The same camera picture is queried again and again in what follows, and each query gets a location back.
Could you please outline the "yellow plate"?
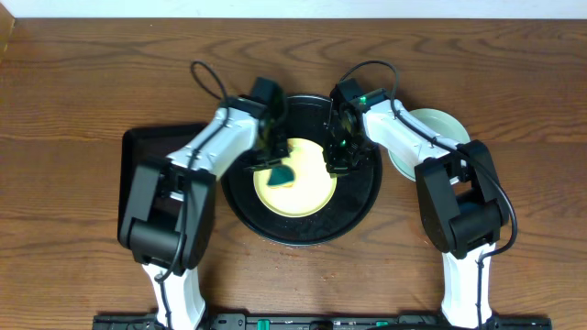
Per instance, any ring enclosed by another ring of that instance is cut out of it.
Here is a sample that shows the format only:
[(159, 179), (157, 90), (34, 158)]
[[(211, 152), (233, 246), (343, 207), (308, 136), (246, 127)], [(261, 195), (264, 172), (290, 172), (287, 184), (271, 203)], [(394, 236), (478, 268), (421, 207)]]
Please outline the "yellow plate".
[(323, 148), (312, 140), (289, 138), (289, 156), (281, 165), (293, 169), (295, 180), (282, 187), (269, 187), (267, 180), (271, 170), (253, 173), (254, 191), (260, 201), (277, 215), (304, 217), (321, 210), (332, 198), (337, 188), (337, 178), (326, 170)]

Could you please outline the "green yellow sponge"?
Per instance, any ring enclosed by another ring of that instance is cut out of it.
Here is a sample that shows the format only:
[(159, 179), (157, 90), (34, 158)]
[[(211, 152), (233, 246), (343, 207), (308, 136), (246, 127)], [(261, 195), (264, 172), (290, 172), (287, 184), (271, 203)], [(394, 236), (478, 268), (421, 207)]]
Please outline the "green yellow sponge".
[(267, 185), (272, 188), (282, 187), (292, 184), (294, 180), (294, 170), (287, 165), (279, 165), (271, 169)]

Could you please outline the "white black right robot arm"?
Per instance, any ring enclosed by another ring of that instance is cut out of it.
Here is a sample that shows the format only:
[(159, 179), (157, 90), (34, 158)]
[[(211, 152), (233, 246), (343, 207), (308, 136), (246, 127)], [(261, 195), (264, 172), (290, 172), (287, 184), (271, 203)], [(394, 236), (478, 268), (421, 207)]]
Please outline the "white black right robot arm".
[(492, 318), (485, 267), (514, 212), (489, 150), (444, 137), (383, 89), (363, 94), (335, 88), (327, 120), (327, 172), (346, 175), (380, 145), (414, 169), (421, 222), (443, 255), (441, 311), (450, 325), (485, 329)]

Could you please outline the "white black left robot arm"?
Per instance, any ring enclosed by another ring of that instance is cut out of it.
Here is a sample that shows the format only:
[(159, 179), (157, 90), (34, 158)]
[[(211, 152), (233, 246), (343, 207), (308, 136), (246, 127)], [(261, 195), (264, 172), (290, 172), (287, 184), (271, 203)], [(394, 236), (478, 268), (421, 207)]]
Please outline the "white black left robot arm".
[(287, 156), (286, 97), (222, 101), (212, 121), (142, 127), (123, 136), (117, 239), (150, 276), (164, 329), (195, 329), (205, 313), (197, 266), (212, 232), (216, 183), (244, 153), (265, 170)]

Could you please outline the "mint green plate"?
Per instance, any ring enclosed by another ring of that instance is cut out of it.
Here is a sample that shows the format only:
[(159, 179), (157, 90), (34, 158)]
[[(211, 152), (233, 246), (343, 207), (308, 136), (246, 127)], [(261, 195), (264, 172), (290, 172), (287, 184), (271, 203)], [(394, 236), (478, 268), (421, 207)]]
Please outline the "mint green plate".
[[(454, 139), (462, 144), (471, 141), (466, 128), (455, 117), (448, 113), (432, 108), (420, 108), (412, 110), (410, 114), (443, 137)], [(394, 167), (404, 175), (405, 178), (414, 182), (414, 167), (405, 164), (390, 150), (388, 150), (388, 155)]]

